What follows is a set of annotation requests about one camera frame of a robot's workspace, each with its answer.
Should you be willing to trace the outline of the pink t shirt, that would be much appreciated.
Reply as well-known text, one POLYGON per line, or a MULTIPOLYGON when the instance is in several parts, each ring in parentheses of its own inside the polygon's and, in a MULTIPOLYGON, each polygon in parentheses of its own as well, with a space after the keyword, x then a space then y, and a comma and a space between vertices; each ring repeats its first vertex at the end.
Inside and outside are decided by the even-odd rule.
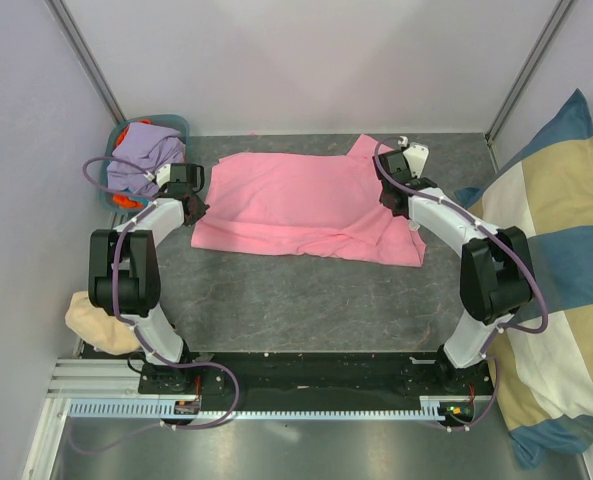
POLYGON ((421 267, 425 242, 379 201, 376 144, 362 135, 344 155, 241 152, 220 159, 192 247, 421 267))

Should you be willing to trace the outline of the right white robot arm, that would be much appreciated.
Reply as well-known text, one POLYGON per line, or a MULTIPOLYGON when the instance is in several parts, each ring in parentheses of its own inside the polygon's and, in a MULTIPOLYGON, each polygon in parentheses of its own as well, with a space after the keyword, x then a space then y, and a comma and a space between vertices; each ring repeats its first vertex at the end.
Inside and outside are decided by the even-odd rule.
POLYGON ((531 254, 525 233, 486 223, 454 203, 431 180, 412 172, 409 147, 374 155, 382 185, 380 202, 393 216, 428 229, 460 258, 463 314, 440 348, 445 362, 434 368, 443 392, 459 392, 471 367, 485 359, 494 336, 534 295, 531 254))

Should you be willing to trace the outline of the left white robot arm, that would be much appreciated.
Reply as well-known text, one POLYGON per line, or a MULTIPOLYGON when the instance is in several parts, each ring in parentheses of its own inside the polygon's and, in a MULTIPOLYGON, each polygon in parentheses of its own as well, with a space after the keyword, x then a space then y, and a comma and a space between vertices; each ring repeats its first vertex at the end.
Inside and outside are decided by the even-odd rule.
POLYGON ((199 197, 205 169, 181 162, 152 172, 127 160, 122 163, 147 181, 144 193, 127 194, 145 206, 125 223, 92 233, 89 300, 135 335, 149 363, 163 366, 160 379, 166 387, 184 393, 194 385, 196 371, 183 361, 186 344, 160 306, 157 247, 170 233, 196 224, 207 213, 209 206, 199 197))

